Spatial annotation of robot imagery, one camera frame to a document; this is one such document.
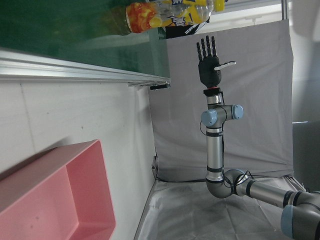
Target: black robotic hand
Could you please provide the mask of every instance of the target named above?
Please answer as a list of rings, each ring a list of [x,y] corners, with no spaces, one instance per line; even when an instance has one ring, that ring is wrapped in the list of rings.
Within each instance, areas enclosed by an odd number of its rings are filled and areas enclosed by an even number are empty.
[[[221,69],[236,64],[235,61],[226,62],[224,64],[219,63],[219,58],[216,52],[216,42],[215,37],[211,37],[212,42],[212,53],[211,53],[211,44],[209,36],[206,36],[205,40],[201,39],[202,54],[200,43],[196,43],[198,57],[199,57],[199,75],[200,81],[208,89],[216,87],[221,82]]]

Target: pink tray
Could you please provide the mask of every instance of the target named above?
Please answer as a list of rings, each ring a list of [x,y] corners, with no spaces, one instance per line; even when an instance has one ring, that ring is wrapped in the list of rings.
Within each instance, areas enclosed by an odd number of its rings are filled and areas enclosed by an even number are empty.
[[[0,240],[108,240],[115,226],[99,140],[58,147],[0,181]]]

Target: juice bottle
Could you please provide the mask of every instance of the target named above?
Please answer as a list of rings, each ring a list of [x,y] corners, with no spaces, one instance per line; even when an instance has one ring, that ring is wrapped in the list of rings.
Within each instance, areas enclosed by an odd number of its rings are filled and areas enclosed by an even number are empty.
[[[133,33],[151,28],[187,26],[208,20],[225,9],[225,0],[156,0],[134,2],[126,7],[126,21]]]

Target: gray backdrop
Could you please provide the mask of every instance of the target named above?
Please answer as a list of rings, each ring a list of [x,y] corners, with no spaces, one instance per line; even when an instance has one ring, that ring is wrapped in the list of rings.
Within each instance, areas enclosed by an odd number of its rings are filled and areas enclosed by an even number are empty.
[[[206,137],[200,132],[206,97],[196,43],[207,34],[167,40],[171,88],[150,91],[157,177],[193,181],[206,176]],[[209,33],[223,69],[225,104],[241,104],[244,117],[224,125],[227,169],[281,177],[293,173],[292,71],[289,21]]]

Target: white wall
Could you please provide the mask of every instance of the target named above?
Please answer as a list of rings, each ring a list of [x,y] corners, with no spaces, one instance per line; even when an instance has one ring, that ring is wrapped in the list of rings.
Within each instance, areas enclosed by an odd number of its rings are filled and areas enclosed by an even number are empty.
[[[101,139],[117,226],[130,240],[155,155],[146,88],[123,83],[0,82],[0,173],[45,149]]]
[[[320,190],[320,43],[290,27],[293,51],[292,121],[294,176]]]

